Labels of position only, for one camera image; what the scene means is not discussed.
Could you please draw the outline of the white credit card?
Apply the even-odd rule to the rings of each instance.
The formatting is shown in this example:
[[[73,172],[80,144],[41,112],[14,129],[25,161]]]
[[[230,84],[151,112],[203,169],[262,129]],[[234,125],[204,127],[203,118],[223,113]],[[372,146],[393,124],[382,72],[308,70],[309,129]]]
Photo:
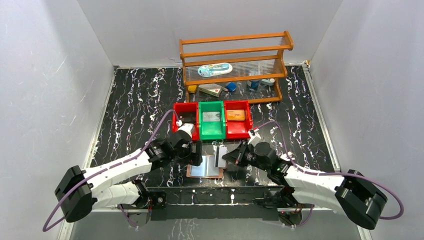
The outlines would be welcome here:
[[[227,154],[228,149],[225,146],[214,146],[214,166],[217,168],[225,169],[227,167],[227,161],[223,159],[223,156]]]

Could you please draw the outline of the pink leather card holder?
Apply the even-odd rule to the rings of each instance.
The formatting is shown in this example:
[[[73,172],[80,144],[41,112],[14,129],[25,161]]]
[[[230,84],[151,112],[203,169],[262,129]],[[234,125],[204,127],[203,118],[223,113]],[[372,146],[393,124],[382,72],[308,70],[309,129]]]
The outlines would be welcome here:
[[[227,162],[215,155],[203,155],[199,166],[188,165],[188,178],[222,179]]]

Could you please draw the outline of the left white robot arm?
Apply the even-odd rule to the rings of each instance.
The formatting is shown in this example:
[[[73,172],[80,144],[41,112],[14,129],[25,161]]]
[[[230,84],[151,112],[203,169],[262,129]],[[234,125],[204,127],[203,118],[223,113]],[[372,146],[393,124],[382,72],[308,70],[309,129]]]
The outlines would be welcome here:
[[[199,166],[202,162],[201,141],[193,141],[195,126],[184,123],[168,138],[155,139],[135,152],[97,167],[70,167],[54,194],[68,223],[85,218],[92,210],[114,205],[145,208],[157,202],[141,180],[133,176],[164,168],[171,162]]]

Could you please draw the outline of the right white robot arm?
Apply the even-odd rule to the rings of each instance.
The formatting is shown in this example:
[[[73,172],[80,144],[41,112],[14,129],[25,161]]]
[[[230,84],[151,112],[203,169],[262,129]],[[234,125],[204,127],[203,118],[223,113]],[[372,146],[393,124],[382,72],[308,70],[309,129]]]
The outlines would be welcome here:
[[[386,195],[362,174],[350,170],[347,176],[295,166],[287,155],[279,156],[267,142],[242,142],[222,157],[238,167],[256,167],[282,189],[272,200],[288,207],[314,205],[347,216],[356,225],[373,230],[387,203]]]

